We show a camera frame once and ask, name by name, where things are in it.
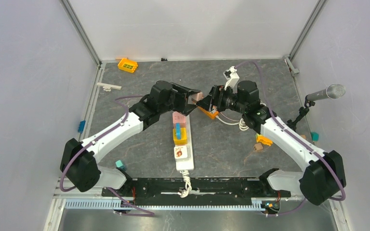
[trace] white cord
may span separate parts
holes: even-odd
[[[181,198],[185,198],[188,196],[189,192],[192,190],[191,178],[189,177],[188,170],[181,171],[180,173],[182,173],[182,178],[184,178],[185,190],[180,190],[181,192],[178,192],[178,195],[180,195]]]
[[[222,123],[227,124],[227,125],[239,125],[239,129],[241,131],[249,130],[249,127],[245,124],[245,121],[243,119],[240,119],[238,123],[228,123],[226,121],[223,121],[218,115],[216,116],[216,118],[219,119],[219,121],[221,121]]]

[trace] blue block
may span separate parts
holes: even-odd
[[[83,120],[83,121],[81,121],[80,122],[80,124],[79,124],[79,129],[77,130],[80,134],[82,134],[83,133],[83,131],[84,131],[84,126],[86,125],[86,120]]]
[[[311,139],[313,141],[318,141],[318,133],[316,133],[316,132],[310,132],[310,134],[311,134]]]
[[[181,124],[180,123],[175,124],[175,131],[176,131],[176,138],[180,140],[181,139]]]
[[[127,170],[127,168],[125,167],[125,165],[123,164],[121,160],[116,161],[116,167],[121,168],[124,171]]]

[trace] white panel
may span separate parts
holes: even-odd
[[[0,1],[0,230],[43,229],[95,71],[59,1]]]
[[[317,0],[70,0],[102,60],[280,58]]]
[[[352,230],[370,230],[370,1],[328,1],[294,65],[302,98],[329,84],[347,88],[338,100],[317,102],[308,119],[317,145],[343,156]]]

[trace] gray floor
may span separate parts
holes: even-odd
[[[106,92],[101,90],[91,124],[90,135],[101,131],[123,115],[123,109],[114,98],[126,95],[148,94],[157,80],[166,80],[180,85],[200,89],[208,94],[212,85],[224,84],[222,72],[240,60],[144,62],[134,74],[120,71],[117,64],[107,64],[102,82],[122,86],[122,90]],[[294,119],[300,107],[296,88],[283,60],[261,60],[260,65],[267,79],[267,96],[273,110],[284,121]],[[261,84],[258,72],[251,64],[238,70],[241,80]],[[139,99],[125,100],[131,106]],[[240,115],[226,111],[234,119]],[[191,177],[247,177],[259,176],[267,170],[278,167],[287,171],[300,170],[296,163],[276,145],[256,153],[255,132],[240,131],[238,126],[228,126],[211,120],[199,109],[190,114],[195,170]],[[310,138],[305,120],[298,124],[297,133]],[[160,121],[144,132],[123,142],[111,151],[100,165],[115,167],[117,160],[127,166],[132,177],[179,177],[175,170],[172,140],[172,114],[166,113]]]
[[[282,202],[282,212],[297,202]],[[120,217],[111,210],[67,209],[60,231],[336,231],[329,202],[307,202],[297,212],[265,218],[254,211],[155,211],[155,218]]]

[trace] silver microphone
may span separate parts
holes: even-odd
[[[320,90],[306,95],[308,101],[316,101],[323,99],[338,99],[345,94],[345,87],[341,84],[329,85],[326,89]]]

